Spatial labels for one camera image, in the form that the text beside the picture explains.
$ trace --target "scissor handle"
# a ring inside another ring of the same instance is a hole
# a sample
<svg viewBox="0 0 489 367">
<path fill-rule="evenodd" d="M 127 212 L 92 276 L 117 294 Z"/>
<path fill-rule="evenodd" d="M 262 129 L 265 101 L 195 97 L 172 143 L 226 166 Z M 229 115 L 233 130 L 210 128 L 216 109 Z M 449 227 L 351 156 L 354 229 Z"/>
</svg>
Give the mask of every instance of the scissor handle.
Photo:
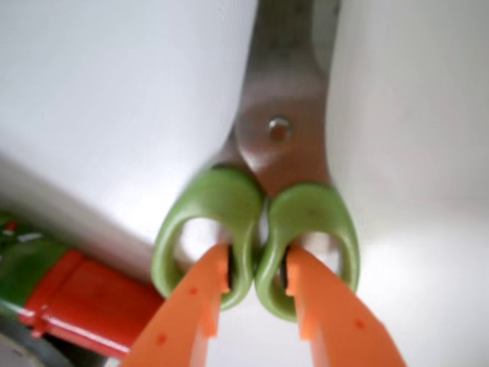
<svg viewBox="0 0 489 367">
<path fill-rule="evenodd" d="M 252 250 L 262 207 L 261 190 L 248 175 L 224 167 L 200 174 L 175 202 L 157 237 L 151 276 L 159 292 L 169 297 L 183 278 L 174 259 L 183 225 L 190 219 L 207 218 L 221 223 L 232 238 L 232 286 L 223 295 L 221 308 L 239 303 L 253 282 Z"/>
<path fill-rule="evenodd" d="M 287 246 L 307 232 L 324 232 L 341 243 L 342 280 L 354 291 L 360 260 L 355 228 L 338 192 L 332 187 L 302 183 L 272 200 L 268 212 L 269 236 L 258 263 L 255 287 L 261 303 L 285 320 L 296 320 L 293 298 L 274 282 Z"/>
</svg>

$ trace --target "orange clip jaw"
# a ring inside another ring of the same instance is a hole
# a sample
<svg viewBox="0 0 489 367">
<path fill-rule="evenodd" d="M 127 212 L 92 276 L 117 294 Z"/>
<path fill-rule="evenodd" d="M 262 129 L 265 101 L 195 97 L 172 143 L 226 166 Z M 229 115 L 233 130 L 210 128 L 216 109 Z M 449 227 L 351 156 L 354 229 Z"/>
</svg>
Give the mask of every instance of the orange clip jaw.
<svg viewBox="0 0 489 367">
<path fill-rule="evenodd" d="M 121 367 L 203 367 L 229 291 L 228 245 L 213 246 L 156 312 Z"/>
<path fill-rule="evenodd" d="M 311 342 L 316 367 L 406 366 L 384 325 L 313 255 L 291 247 L 287 278 L 300 336 Z"/>
</svg>

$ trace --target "metal blade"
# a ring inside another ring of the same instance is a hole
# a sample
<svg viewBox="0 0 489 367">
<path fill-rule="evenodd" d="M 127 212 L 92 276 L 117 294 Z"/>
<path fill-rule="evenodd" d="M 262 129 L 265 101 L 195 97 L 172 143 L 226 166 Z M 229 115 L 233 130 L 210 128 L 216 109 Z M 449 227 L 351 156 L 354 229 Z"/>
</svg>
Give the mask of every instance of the metal blade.
<svg viewBox="0 0 489 367">
<path fill-rule="evenodd" d="M 241 104 L 226 149 L 236 145 L 234 151 L 269 196 L 302 182 L 329 184 L 327 85 L 311 41 L 314 4 L 261 0 L 257 8 Z M 334 37 L 337 19 L 325 19 L 335 22 L 328 27 Z"/>
</svg>

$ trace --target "white background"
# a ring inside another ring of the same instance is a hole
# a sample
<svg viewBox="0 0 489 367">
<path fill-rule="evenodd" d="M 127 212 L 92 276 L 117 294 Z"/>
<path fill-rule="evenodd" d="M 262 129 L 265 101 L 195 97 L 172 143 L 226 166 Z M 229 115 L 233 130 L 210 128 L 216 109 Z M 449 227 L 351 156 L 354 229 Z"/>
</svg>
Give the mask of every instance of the white background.
<svg viewBox="0 0 489 367">
<path fill-rule="evenodd" d="M 171 203 L 230 128 L 254 6 L 3 0 L 4 194 L 147 279 Z M 358 294 L 410 366 L 489 365 L 488 19 L 484 0 L 341 14 L 328 155 L 361 241 Z M 252 291 L 221 315 L 208 365 L 312 361 Z"/>
</svg>

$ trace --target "scissors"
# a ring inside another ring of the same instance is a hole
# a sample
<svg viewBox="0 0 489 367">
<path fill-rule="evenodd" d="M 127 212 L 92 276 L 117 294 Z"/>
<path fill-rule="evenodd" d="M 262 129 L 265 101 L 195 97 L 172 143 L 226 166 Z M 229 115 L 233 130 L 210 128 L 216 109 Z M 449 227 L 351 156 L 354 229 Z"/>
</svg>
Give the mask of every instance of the scissors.
<svg viewBox="0 0 489 367">
<path fill-rule="evenodd" d="M 254 280 L 260 302 L 271 313 L 296 320 L 293 298 L 274 277 L 290 244 L 309 232 L 338 240 L 341 279 L 355 290 L 358 240 L 327 165 L 327 79 L 311 39 L 313 2 L 259 2 L 228 140 L 212 167 L 198 174 L 174 203 L 155 242 L 151 274 L 163 296 L 169 297 L 183 278 L 173 254 L 184 224 L 195 218 L 219 222 L 232 239 L 230 291 L 222 297 L 223 310 L 238 304 Z M 330 5 L 337 13 L 338 1 Z M 330 18 L 334 40 L 337 17 Z M 260 247 L 258 223 L 265 205 L 269 234 Z"/>
</svg>

